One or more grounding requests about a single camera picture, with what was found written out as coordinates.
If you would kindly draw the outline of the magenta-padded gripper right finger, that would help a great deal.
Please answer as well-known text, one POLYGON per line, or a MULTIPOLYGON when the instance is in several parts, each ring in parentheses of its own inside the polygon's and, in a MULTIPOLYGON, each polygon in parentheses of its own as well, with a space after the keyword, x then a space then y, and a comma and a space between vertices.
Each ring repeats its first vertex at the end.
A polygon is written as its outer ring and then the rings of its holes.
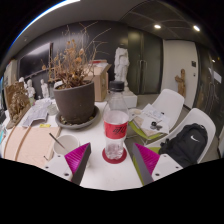
POLYGON ((134 143, 133 163, 143 185, 147 185, 182 169, 168 154, 159 155, 134 143))

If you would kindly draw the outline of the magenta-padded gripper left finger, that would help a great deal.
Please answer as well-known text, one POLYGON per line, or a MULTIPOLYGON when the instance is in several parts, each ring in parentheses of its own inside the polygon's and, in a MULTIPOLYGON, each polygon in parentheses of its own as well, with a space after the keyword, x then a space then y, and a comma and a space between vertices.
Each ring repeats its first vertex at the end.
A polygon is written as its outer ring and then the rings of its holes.
POLYGON ((82 181, 90 154, 91 144, 86 143, 66 155, 55 154, 44 166, 44 170, 79 185, 82 181))

